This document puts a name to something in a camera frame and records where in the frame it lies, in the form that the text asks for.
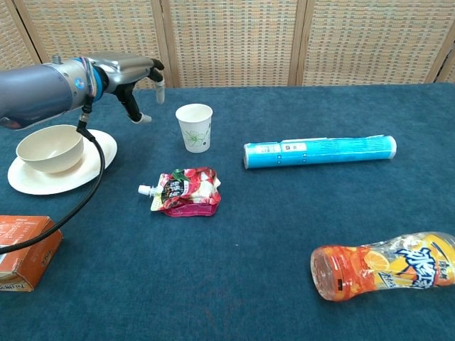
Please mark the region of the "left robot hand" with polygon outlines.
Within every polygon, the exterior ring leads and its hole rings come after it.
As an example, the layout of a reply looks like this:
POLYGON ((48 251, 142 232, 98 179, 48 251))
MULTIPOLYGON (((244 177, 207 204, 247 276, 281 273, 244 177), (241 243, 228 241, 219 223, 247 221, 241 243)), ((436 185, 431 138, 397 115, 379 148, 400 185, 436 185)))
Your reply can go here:
POLYGON ((89 57, 92 64, 103 70, 107 76, 105 92, 114 94, 125 108, 128 117, 135 124, 148 124, 149 115, 143 114, 133 95, 135 84, 149 78, 155 84, 156 101, 165 100, 165 80, 161 71, 164 65, 160 60, 133 53, 103 52, 89 57))

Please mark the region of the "orange drink bottle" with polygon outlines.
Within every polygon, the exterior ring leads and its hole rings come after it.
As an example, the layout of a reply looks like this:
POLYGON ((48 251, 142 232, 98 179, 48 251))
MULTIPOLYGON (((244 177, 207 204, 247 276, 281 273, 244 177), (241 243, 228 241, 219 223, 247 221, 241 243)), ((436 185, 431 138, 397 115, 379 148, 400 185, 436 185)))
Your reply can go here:
POLYGON ((311 274, 328 301, 371 291, 427 289, 455 284, 455 236, 444 232, 403 234, 383 242, 315 249, 311 274))

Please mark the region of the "blue felt table cloth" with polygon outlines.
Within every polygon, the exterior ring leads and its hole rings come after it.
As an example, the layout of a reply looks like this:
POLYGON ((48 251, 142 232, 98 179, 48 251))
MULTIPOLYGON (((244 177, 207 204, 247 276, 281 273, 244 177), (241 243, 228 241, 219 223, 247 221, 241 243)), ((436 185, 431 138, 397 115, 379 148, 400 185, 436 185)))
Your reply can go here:
POLYGON ((0 292, 0 341, 455 341, 455 286, 322 299, 311 252, 401 234, 455 235, 455 84, 168 89, 112 95, 88 126, 117 155, 36 290, 0 292), (210 148, 191 153, 176 110, 213 110, 210 148), (392 136, 386 160, 246 169, 248 143, 392 136), (210 217, 152 212, 140 185, 210 167, 210 217))

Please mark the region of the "blue wrap roll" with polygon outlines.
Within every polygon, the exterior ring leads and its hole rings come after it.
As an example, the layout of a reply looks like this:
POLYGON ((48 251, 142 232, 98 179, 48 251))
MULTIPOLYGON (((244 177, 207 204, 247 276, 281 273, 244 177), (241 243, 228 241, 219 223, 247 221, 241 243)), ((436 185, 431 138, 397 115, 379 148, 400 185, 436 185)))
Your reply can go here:
POLYGON ((394 137, 287 139, 248 143, 243 147, 246 169, 386 160, 395 157, 394 137))

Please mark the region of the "white floral paper cup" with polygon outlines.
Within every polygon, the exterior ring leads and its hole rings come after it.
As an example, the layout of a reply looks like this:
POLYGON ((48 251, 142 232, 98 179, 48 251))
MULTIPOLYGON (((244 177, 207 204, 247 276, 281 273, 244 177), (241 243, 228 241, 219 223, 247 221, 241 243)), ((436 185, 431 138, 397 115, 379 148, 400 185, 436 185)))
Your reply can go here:
POLYGON ((187 151, 203 153, 210 148, 212 115, 212 108, 206 104, 186 104, 176 110, 187 151))

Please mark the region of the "orange cardboard box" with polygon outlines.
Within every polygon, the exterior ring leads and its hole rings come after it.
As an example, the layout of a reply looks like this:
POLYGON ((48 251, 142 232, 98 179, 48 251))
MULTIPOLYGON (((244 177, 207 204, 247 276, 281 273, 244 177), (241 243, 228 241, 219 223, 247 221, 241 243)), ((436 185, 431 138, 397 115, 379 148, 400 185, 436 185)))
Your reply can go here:
MULTIPOLYGON (((0 215, 0 248, 37 237, 53 225, 47 216, 0 215)), ((62 240, 58 230, 30 247, 0 254, 0 291, 33 291, 62 240)))

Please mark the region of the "white plate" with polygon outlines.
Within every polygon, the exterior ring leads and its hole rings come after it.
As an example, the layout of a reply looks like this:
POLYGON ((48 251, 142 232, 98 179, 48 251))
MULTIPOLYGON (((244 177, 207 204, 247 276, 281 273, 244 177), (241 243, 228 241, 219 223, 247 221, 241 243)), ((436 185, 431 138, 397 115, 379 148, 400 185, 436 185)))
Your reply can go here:
POLYGON ((18 156, 9 167, 8 181, 19 192, 31 195, 51 195, 76 189, 96 178, 100 156, 95 145, 83 136, 82 158, 71 168, 59 173, 44 173, 32 169, 18 156))

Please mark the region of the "beige bowl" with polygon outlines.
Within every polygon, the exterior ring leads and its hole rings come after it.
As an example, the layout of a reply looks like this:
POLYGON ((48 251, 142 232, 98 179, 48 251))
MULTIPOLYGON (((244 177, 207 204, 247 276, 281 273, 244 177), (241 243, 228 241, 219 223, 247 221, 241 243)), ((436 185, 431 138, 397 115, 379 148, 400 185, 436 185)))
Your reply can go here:
POLYGON ((16 155, 32 169, 59 173, 73 167, 84 151, 82 135, 73 125, 49 126, 29 134, 16 147, 16 155))

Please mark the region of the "woven folding screen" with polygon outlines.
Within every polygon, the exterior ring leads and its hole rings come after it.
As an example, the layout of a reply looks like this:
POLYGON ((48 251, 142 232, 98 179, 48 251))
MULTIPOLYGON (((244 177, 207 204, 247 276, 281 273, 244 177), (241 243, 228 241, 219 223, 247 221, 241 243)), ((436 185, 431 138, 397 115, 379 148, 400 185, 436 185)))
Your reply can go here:
POLYGON ((0 70, 101 51, 168 87, 455 83, 455 0, 0 0, 0 70))

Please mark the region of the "red drink pouch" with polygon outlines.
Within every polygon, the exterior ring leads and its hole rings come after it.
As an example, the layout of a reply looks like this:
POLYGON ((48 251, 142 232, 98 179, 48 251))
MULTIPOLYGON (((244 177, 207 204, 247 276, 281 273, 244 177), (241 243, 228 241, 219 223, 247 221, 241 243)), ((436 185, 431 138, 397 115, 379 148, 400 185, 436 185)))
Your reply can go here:
POLYGON ((155 186, 140 185, 138 193, 151 198, 152 212, 170 217, 210 217, 221 201, 220 185, 210 167, 182 168, 162 173, 155 186))

